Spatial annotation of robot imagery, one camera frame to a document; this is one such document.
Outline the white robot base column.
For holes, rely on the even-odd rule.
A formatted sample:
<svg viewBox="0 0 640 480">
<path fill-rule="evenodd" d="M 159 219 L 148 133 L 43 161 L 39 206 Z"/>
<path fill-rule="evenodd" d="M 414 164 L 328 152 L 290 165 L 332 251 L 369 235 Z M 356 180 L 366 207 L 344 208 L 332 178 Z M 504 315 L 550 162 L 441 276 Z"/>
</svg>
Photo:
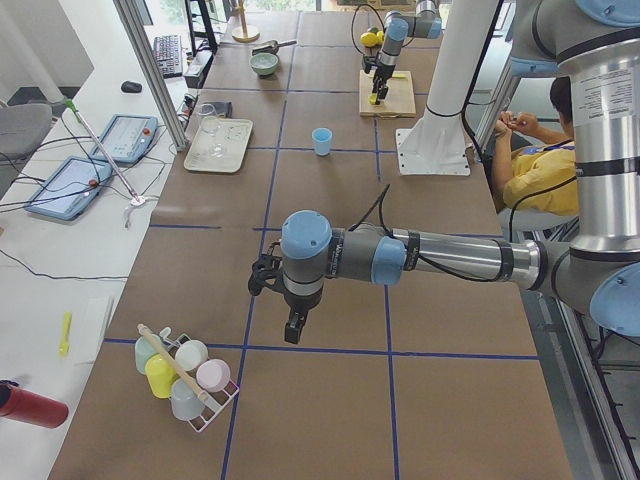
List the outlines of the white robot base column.
<svg viewBox="0 0 640 480">
<path fill-rule="evenodd" d="M 423 117 L 413 128 L 396 131 L 402 175 L 470 174 L 464 110 L 501 5 L 500 1 L 452 3 Z"/>
</svg>

